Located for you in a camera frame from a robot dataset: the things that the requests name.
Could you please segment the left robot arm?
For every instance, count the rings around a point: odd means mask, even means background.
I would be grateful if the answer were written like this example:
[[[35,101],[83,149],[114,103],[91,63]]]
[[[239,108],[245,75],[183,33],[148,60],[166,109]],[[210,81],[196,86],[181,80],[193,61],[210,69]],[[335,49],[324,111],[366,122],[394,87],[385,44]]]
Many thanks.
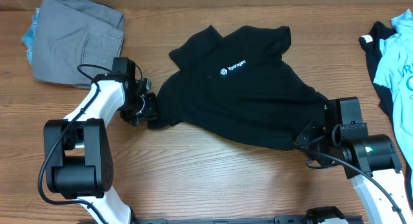
[[[114,164],[106,132],[116,113],[137,126],[158,118],[149,78],[127,57],[116,57],[91,82],[88,95],[63,119],[46,122],[45,160],[37,189],[51,205],[81,205],[95,223],[137,223],[113,187]]]

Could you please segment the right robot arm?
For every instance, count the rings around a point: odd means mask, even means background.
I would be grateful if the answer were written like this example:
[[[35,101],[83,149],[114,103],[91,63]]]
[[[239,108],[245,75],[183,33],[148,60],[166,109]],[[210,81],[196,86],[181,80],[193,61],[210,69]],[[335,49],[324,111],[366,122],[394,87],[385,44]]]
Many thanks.
[[[370,223],[412,223],[402,164],[392,140],[368,134],[359,99],[328,100],[325,124],[310,121],[294,147],[319,169],[343,166]]]

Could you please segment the black polo shirt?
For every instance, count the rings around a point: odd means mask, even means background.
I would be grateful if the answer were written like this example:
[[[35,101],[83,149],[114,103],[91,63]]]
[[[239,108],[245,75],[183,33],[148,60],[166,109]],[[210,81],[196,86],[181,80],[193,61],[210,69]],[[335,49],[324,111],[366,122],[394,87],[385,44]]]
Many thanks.
[[[179,70],[161,86],[148,127],[186,122],[238,143],[292,150],[310,122],[325,123],[326,98],[283,61],[290,45],[287,26],[193,35],[169,54]]]

